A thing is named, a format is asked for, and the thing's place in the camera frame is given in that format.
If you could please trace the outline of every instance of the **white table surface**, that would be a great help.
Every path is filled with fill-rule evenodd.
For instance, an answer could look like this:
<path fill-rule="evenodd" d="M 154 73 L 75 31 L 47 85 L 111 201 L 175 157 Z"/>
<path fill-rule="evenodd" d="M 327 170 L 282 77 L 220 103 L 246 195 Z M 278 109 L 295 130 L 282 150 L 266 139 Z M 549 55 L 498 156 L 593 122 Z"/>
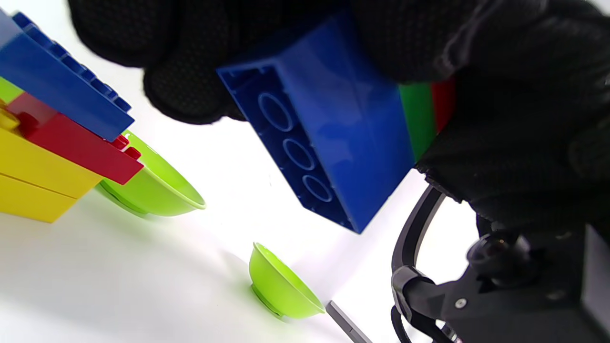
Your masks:
<path fill-rule="evenodd" d="M 201 192 L 204 211 L 136 217 L 92 191 L 49 225 L 0 214 L 0 343 L 349 343 L 327 315 L 282 322 L 248 288 L 252 242 L 265 244 L 374 343 L 396 343 L 390 257 L 427 186 L 412 172 L 357 236 L 303 209 L 247 123 L 189 126 L 153 109 L 142 72 L 90 53 L 59 0 L 21 10 L 133 106 L 132 130 Z M 456 279 L 476 240 L 467 205 L 445 201 L 418 267 Z M 414 342 L 429 341 L 412 332 Z"/>

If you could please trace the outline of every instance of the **lego brick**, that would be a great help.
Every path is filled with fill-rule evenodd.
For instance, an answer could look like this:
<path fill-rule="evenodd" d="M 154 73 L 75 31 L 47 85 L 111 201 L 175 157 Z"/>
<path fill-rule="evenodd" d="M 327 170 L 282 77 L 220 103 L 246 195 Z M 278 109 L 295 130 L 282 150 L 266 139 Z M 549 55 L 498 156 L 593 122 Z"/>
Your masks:
<path fill-rule="evenodd" d="M 0 174 L 0 212 L 52 223 L 78 200 Z"/>
<path fill-rule="evenodd" d="M 361 233 L 415 161 L 398 87 L 356 36 L 339 12 L 217 71 L 301 204 Z"/>
<path fill-rule="evenodd" d="M 16 124 L 16 118 L 0 109 L 0 174 L 76 199 L 102 181 L 102 176 L 28 142 L 12 129 Z"/>
<path fill-rule="evenodd" d="M 0 76 L 108 141 L 134 122 L 125 100 L 22 13 L 0 10 Z"/>
<path fill-rule="evenodd" d="M 436 119 L 429 84 L 401 85 L 400 96 L 416 161 L 436 138 Z"/>
<path fill-rule="evenodd" d="M 126 184 L 144 166 L 141 154 L 119 136 L 110 143 L 83 128 L 28 93 L 6 109 L 21 122 L 19 130 L 28 141 L 119 184 Z"/>
<path fill-rule="evenodd" d="M 23 93 L 23 90 L 9 81 L 0 78 L 0 101 L 5 104 L 10 104 Z"/>
<path fill-rule="evenodd" d="M 453 78 L 432 84 L 432 101 L 436 117 L 437 132 L 442 131 L 453 116 L 456 104 L 455 80 Z"/>

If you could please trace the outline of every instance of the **metal screw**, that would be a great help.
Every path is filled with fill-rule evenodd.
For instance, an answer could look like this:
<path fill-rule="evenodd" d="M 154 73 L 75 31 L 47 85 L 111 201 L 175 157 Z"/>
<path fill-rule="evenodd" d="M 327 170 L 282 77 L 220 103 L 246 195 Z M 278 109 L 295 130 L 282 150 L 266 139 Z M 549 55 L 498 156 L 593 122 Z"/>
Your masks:
<path fill-rule="evenodd" d="M 468 303 L 468 300 L 466 300 L 464 298 L 458 299 L 456 301 L 456 308 L 457 309 L 462 309 L 462 308 L 466 307 L 467 303 Z"/>
<path fill-rule="evenodd" d="M 557 240 L 563 240 L 563 239 L 568 239 L 572 236 L 572 233 L 570 231 L 564 233 L 564 234 L 558 234 L 557 236 L 555 236 L 555 238 Z"/>
<path fill-rule="evenodd" d="M 558 289 L 556 291 L 550 292 L 547 294 L 547 299 L 557 301 L 566 296 L 566 293 L 563 289 Z"/>

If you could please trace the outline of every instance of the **green bowl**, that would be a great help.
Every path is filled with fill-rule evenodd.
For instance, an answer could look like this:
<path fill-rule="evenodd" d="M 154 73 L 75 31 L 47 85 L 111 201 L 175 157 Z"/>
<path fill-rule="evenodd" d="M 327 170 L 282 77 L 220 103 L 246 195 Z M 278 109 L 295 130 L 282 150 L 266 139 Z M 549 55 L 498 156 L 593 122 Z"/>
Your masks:
<path fill-rule="evenodd" d="M 262 244 L 254 243 L 249 271 L 252 290 L 276 316 L 303 319 L 325 313 L 305 283 Z"/>
<path fill-rule="evenodd" d="M 141 214 L 173 217 L 206 208 L 197 190 L 165 159 L 130 131 L 123 134 L 142 153 L 144 168 L 125 185 L 104 179 L 100 183 L 123 205 Z"/>

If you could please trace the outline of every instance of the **gloved hand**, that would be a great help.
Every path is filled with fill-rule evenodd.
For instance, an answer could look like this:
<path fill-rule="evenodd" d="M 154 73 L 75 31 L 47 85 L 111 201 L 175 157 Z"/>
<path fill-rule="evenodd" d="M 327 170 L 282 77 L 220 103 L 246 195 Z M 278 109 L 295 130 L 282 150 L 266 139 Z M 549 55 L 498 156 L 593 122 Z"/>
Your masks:
<path fill-rule="evenodd" d="M 95 53 L 145 69 L 167 116 L 243 120 L 215 73 L 331 0 L 69 0 Z M 398 82 L 455 76 L 456 113 L 417 168 L 481 226 L 610 231 L 610 19 L 582 0 L 351 0 Z"/>

